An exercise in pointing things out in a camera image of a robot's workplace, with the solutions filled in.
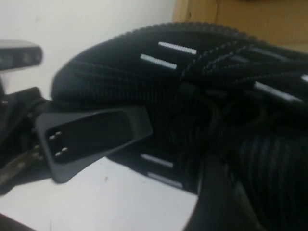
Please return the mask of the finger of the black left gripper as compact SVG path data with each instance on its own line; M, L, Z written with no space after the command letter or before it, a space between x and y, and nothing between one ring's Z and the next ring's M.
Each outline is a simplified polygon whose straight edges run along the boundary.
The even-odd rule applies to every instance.
M35 120L40 147L57 183L65 183L97 160L153 133L141 106L79 112L45 112Z

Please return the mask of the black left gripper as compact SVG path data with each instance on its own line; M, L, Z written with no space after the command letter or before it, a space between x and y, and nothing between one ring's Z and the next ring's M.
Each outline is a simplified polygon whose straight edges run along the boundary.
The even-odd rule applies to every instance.
M50 178L34 127L34 110L45 102L37 87L0 97L0 188Z

